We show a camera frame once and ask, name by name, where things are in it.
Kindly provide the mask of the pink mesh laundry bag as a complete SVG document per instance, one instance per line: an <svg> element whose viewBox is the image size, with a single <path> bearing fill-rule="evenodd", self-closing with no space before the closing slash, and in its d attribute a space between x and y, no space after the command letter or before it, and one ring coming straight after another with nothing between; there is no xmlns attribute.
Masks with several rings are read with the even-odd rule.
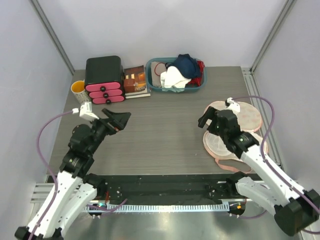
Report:
<svg viewBox="0 0 320 240"><path fill-rule="evenodd" d="M260 112L253 105L246 102L239 102L240 112L237 114L237 121L241 130L250 133L259 143L263 137L256 132L261 128L263 120ZM227 150L227 147L219 136L204 132L203 145L205 150L214 158L215 163L222 170L230 172L244 172L250 174L253 169L245 164L237 156Z"/></svg>

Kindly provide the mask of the navy blue bra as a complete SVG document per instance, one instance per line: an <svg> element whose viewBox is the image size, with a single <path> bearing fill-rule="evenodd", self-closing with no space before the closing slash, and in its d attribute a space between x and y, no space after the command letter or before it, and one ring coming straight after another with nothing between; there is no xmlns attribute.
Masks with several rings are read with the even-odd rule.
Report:
<svg viewBox="0 0 320 240"><path fill-rule="evenodd" d="M202 76L198 62L188 53L179 54L173 61L172 66L176 67L186 79L194 79Z"/></svg>

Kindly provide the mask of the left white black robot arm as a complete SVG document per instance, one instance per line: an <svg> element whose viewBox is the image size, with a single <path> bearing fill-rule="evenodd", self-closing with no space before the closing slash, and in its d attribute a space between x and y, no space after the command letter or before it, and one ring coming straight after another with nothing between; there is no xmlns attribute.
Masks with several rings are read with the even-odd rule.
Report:
<svg viewBox="0 0 320 240"><path fill-rule="evenodd" d="M105 137L122 131L131 113L112 112L106 108L102 112L104 118L94 114L89 102L67 112L79 115L90 124L80 124L73 129L69 150L59 172L52 175L52 189L28 225L17 228L16 239L62 240L84 208L92 200L100 200L106 195L106 181L88 171L94 163L94 153Z"/></svg>

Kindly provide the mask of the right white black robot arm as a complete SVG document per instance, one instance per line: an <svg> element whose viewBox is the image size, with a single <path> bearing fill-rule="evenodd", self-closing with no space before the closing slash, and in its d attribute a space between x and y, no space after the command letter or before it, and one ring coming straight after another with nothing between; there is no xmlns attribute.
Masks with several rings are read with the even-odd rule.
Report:
<svg viewBox="0 0 320 240"><path fill-rule="evenodd" d="M305 190L265 154L263 145L251 133L241 130L231 107L208 107L198 119L198 127L211 123L206 131L218 136L229 152L251 167L266 184L257 184L243 172L227 179L226 193L233 198L247 197L273 215L278 227L288 236L304 230L320 218L320 195Z"/></svg>

